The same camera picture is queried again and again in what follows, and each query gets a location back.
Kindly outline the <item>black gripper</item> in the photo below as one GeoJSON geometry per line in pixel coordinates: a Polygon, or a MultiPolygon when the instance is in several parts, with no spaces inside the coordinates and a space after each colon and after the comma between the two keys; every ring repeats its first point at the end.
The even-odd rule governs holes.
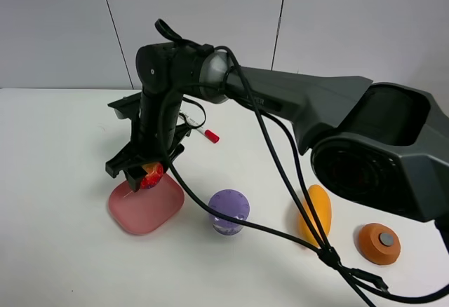
{"type": "Polygon", "coordinates": [[[163,174],[169,171],[168,159],[180,154],[181,141],[187,136],[186,125],[178,125],[183,94],[140,92],[139,118],[131,121],[130,141],[105,164],[106,173],[116,177],[126,172],[130,189],[137,192],[147,172],[141,165],[159,162],[163,174]]]}

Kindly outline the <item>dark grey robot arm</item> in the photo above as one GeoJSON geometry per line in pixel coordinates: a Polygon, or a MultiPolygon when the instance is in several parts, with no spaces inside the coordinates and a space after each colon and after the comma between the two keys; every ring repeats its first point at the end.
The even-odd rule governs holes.
{"type": "Polygon", "coordinates": [[[177,125],[185,95],[220,104],[255,103],[291,122],[298,151],[341,198],[448,232],[448,117],[429,93],[360,76],[318,77],[244,67],[227,53],[188,41],[141,47],[140,93],[112,102],[132,122],[129,143],[107,173],[125,173],[133,190],[142,166],[171,157],[187,130],[177,125]]]}

